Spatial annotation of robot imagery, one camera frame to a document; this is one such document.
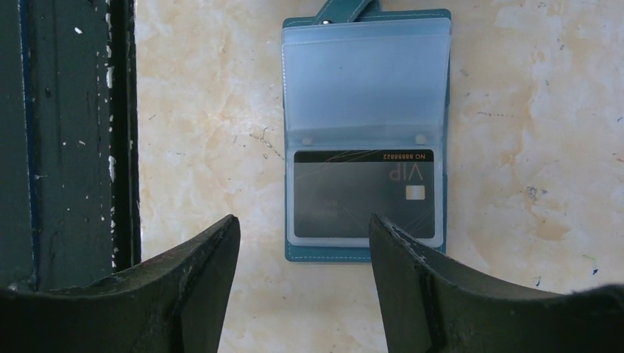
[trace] card chip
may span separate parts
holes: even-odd
[[[405,199],[406,200],[424,200],[425,199],[425,186],[424,185],[406,185],[405,186]]]

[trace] strap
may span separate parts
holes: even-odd
[[[312,24],[353,22],[371,1],[373,0],[327,0]]]

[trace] marble surface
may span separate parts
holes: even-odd
[[[370,265],[283,255],[280,27],[324,0],[137,0],[143,258],[241,219],[221,352],[386,349]],[[448,254],[560,293],[624,282],[624,4],[453,14]]]

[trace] scuff mark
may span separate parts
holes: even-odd
[[[260,141],[261,143],[264,143],[266,145],[266,147],[269,147],[269,149],[271,149],[271,151],[273,151],[273,153],[275,153],[279,158],[281,158],[282,160],[284,159],[284,157],[282,156],[282,154],[280,154],[275,147],[273,147],[273,145],[268,142],[267,140],[264,139],[264,136],[266,134],[266,130],[268,129],[268,127],[265,127],[264,130],[262,130],[262,136],[256,136],[253,134],[249,134],[250,137],[254,138],[255,140]]]
[[[479,115],[487,115],[487,116],[500,116],[501,118],[515,118],[513,115],[507,114],[497,114],[497,113],[488,113],[488,112],[478,112]]]
[[[532,186],[528,186],[526,190],[528,198],[533,201],[537,201],[537,189]]]

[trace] white stitching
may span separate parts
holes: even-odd
[[[292,260],[371,260],[370,256],[291,256],[292,245],[290,243],[286,243],[286,245],[288,245],[288,258]]]

